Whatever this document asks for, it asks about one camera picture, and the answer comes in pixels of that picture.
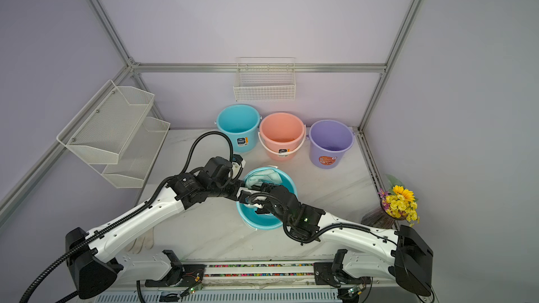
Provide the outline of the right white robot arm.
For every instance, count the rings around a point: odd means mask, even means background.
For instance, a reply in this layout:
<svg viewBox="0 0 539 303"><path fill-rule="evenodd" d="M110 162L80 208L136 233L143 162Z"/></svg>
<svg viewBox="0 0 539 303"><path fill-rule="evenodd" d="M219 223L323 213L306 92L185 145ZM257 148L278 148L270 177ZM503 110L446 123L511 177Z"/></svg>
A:
<svg viewBox="0 0 539 303"><path fill-rule="evenodd" d="M285 186L271 183L263 183L240 199L279 219L286 236L299 244L333 242L348 252L366 253L377 261L375 277L394 279L418 297L435 296L434 251L411 227L393 230L353 223L301 203Z"/></svg>

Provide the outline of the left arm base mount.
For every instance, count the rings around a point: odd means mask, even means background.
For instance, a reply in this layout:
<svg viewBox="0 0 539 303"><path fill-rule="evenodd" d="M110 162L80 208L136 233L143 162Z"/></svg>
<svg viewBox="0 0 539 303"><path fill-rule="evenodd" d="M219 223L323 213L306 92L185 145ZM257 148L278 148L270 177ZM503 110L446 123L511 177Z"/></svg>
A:
<svg viewBox="0 0 539 303"><path fill-rule="evenodd" d="M206 265L183 264L172 250L163 250L162 253L166 256L171 269L158 281L146 280L146 288L191 288L203 281Z"/></svg>

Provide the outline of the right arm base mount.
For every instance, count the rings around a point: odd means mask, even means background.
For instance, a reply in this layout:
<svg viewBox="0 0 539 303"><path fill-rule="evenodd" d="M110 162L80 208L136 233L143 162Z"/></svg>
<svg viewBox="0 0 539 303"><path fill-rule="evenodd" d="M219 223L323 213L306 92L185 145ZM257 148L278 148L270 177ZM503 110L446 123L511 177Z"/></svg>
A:
<svg viewBox="0 0 539 303"><path fill-rule="evenodd" d="M371 284L372 280L367 276L353 277L344 271L343 262L347 254L347 249L339 249L332 262L315 262L313 264L315 283L334 288L352 284Z"/></svg>

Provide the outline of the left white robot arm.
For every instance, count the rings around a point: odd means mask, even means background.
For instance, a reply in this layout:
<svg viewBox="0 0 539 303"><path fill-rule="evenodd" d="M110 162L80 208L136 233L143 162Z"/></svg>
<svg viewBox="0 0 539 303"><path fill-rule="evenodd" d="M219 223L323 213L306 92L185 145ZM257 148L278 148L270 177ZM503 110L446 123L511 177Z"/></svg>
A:
<svg viewBox="0 0 539 303"><path fill-rule="evenodd" d="M81 299L93 298L118 281L147 281L158 286L175 286L186 276L176 254L164 250L148 258L117 260L117 255L138 237L161 222L211 197L237 200L244 183L239 176L243 158L213 157L201 168L166 178L144 203L123 216L94 229L81 228L67 234L66 263Z"/></svg>

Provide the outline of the mint green microfiber cloth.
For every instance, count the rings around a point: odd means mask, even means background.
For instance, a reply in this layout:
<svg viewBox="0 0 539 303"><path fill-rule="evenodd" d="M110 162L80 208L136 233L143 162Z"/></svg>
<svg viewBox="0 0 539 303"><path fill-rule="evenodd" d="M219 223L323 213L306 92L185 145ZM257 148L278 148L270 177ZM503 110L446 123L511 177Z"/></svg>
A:
<svg viewBox="0 0 539 303"><path fill-rule="evenodd" d="M280 185L282 183L281 175L274 169L264 169L251 171L245 178L245 187L252 189L253 187L259 187L263 183L270 183Z"/></svg>

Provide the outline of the teal plastic bucket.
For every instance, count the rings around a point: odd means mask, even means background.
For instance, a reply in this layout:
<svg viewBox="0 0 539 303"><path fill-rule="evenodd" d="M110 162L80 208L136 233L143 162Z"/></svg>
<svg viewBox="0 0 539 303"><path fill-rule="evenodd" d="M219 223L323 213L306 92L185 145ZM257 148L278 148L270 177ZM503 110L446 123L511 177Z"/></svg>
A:
<svg viewBox="0 0 539 303"><path fill-rule="evenodd" d="M279 170L279 168L277 168L276 166L266 166L262 168L257 168L253 171L270 168L274 169L276 172L279 173L279 175L281 175L281 185L285 186L291 193L298 195L296 185L291 179L291 177L285 172ZM248 206L242 203L236 203L236 205L242 220L245 222L246 225L251 227L251 229L269 231L282 228L282 222L273 215L258 215L255 213L254 206Z"/></svg>
<svg viewBox="0 0 539 303"><path fill-rule="evenodd" d="M232 141L235 153L249 152L258 144L261 115L250 105L232 105L223 109L216 118L218 130Z"/></svg>

